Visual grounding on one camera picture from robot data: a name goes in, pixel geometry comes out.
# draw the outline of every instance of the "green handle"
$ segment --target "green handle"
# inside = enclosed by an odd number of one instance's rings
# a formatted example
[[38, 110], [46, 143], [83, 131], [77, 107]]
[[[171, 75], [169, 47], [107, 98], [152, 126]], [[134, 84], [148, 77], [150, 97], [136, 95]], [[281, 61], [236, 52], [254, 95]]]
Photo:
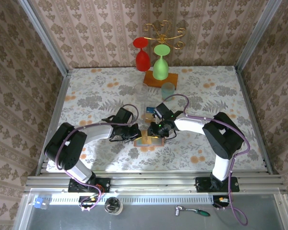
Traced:
[[210, 216], [210, 214], [208, 212], [200, 210], [200, 209], [197, 210], [197, 214], [200, 214], [201, 216], [204, 216], [204, 217]]

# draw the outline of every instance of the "wooden board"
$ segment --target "wooden board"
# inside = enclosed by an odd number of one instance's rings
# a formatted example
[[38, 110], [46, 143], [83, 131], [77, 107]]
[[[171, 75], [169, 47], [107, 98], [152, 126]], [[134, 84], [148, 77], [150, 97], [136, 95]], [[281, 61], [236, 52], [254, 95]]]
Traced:
[[177, 88], [178, 74], [177, 73], [168, 73], [168, 77], [164, 80], [157, 80], [153, 76], [153, 72], [151, 70], [146, 71], [145, 78], [143, 83], [150, 87], [161, 88], [161, 86], [166, 82], [171, 82], [175, 85], [175, 90]]

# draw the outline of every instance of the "clear plastic cup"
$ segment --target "clear plastic cup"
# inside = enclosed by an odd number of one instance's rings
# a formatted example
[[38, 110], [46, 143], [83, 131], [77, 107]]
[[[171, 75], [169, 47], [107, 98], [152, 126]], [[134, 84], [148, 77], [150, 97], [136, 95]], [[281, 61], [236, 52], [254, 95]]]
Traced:
[[133, 88], [135, 97], [138, 101], [146, 101], [148, 96], [148, 86], [144, 83], [138, 83]]
[[170, 82], [164, 83], [161, 86], [162, 100], [165, 100], [167, 97], [173, 95], [174, 91], [175, 91], [175, 85], [174, 84], [172, 84]]

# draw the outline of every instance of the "green wine glass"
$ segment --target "green wine glass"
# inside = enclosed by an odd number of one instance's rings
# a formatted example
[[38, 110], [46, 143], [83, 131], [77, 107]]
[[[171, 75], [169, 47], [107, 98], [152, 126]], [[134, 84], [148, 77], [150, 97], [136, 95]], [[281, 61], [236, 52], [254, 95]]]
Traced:
[[157, 80], [164, 80], [168, 77], [168, 63], [163, 59], [163, 56], [169, 54], [170, 48], [167, 45], [157, 45], [154, 52], [160, 58], [154, 64], [153, 76]]

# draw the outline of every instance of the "purple cable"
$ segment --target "purple cable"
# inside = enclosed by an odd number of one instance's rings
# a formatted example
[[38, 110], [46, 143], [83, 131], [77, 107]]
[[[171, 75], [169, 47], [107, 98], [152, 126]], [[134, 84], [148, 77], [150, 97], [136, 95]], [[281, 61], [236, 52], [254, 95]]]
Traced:
[[[230, 192], [230, 191], [231, 191], [231, 189], [230, 189], [230, 182], [231, 182], [232, 169], [233, 169], [233, 167], [234, 167], [234, 163], [235, 163], [236, 157], [239, 156], [239, 155], [242, 155], [242, 154], [245, 154], [245, 153], [249, 152], [250, 149], [251, 149], [250, 143], [248, 142], [248, 140], [245, 138], [245, 136], [244, 136], [241, 132], [239, 132], [236, 128], [234, 128], [234, 127], [226, 124], [225, 122], [222, 122], [222, 121], [219, 121], [219, 120], [216, 120], [216, 119], [213, 119], [213, 118], [209, 118], [209, 117], [187, 115], [186, 109], [187, 109], [187, 107], [189, 106], [189, 102], [190, 102], [190, 101], [189, 101], [189, 99], [188, 99], [188, 97], [187, 97], [186, 95], [183, 95], [183, 94], [173, 94], [173, 95], [167, 97], [162, 103], [164, 103], [168, 98], [173, 97], [173, 96], [182, 96], [182, 97], [184, 97], [185, 99], [187, 99], [187, 104], [186, 104], [186, 106], [185, 106], [184, 109], [183, 109], [183, 114], [185, 114], [186, 117], [193, 118], [193, 119], [199, 119], [199, 120], [205, 120], [205, 121], [213, 121], [213, 122], [219, 123], [219, 124], [221, 124], [221, 125], [224, 125], [224, 126], [226, 126], [227, 128], [230, 128], [231, 130], [233, 130], [235, 133], [237, 133], [237, 134], [239, 135], [239, 137], [241, 137], [241, 138], [244, 140], [244, 142], [246, 143], [246, 145], [247, 145], [246, 150], [245, 150], [245, 151], [242, 151], [242, 152], [239, 152], [239, 153], [236, 153], [236, 154], [234, 155], [234, 157], [233, 157], [233, 160], [231, 161], [231, 164], [230, 164], [230, 167], [229, 167], [229, 174], [228, 174], [228, 197], [229, 197], [229, 203], [230, 203], [230, 207], [231, 207], [232, 213], [234, 214], [234, 217], [236, 218], [236, 220], [237, 220], [241, 225], [247, 226], [247, 225], [248, 225], [248, 219], [247, 219], [246, 215], [245, 215], [240, 209], [238, 209], [238, 208], [236, 208], [236, 207], [233, 207], [233, 205], [232, 205], [232, 195], [231, 195], [231, 192]], [[246, 222], [245, 222], [245, 223], [243, 223], [243, 222], [237, 217], [237, 215], [236, 215], [236, 213], [235, 213], [235, 210], [238, 211], [238, 212], [240, 212], [240, 213], [245, 217], [245, 219], [246, 219]]]
[[[133, 108], [135, 108], [136, 112], [137, 112], [137, 116], [135, 118], [134, 121], [131, 121], [130, 123], [126, 123], [126, 124], [122, 124], [122, 123], [95, 123], [95, 124], [90, 124], [90, 125], [86, 125], [86, 126], [81, 126], [81, 127], [78, 127], [78, 128], [75, 128], [72, 132], [70, 132], [67, 137], [64, 139], [64, 141], [62, 142], [59, 150], [58, 150], [58, 153], [56, 155], [56, 158], [55, 158], [55, 164], [56, 164], [56, 167], [58, 170], [62, 170], [62, 168], [59, 167], [59, 156], [61, 154], [61, 151], [65, 145], [65, 143], [68, 141], [68, 139], [74, 134], [74, 132], [78, 131], [78, 130], [81, 130], [81, 129], [84, 129], [84, 128], [89, 128], [89, 127], [94, 127], [94, 126], [110, 126], [110, 125], [120, 125], [120, 126], [128, 126], [128, 125], [132, 125], [134, 122], [136, 122], [136, 120], [139, 118], [139, 110], [137, 107], [135, 107], [133, 104], [125, 104], [123, 105], [122, 107], [125, 107], [125, 106], [132, 106]], [[67, 175], [69, 175], [71, 178], [73, 178], [76, 182], [78, 182], [79, 184], [82, 184], [84, 186], [89, 186], [89, 187], [92, 187], [92, 188], [95, 188], [98, 190], [98, 199], [97, 201], [95, 202], [95, 204], [93, 204], [89, 209], [91, 210], [92, 208], [94, 208], [98, 202], [100, 201], [100, 198], [101, 198], [101, 191], [98, 187], [92, 185], [92, 184], [85, 184], [85, 183], [82, 183], [80, 182], [79, 180], [77, 180], [76, 178], [74, 178], [71, 174], [69, 174], [66, 170], [64, 170], [65, 173]]]

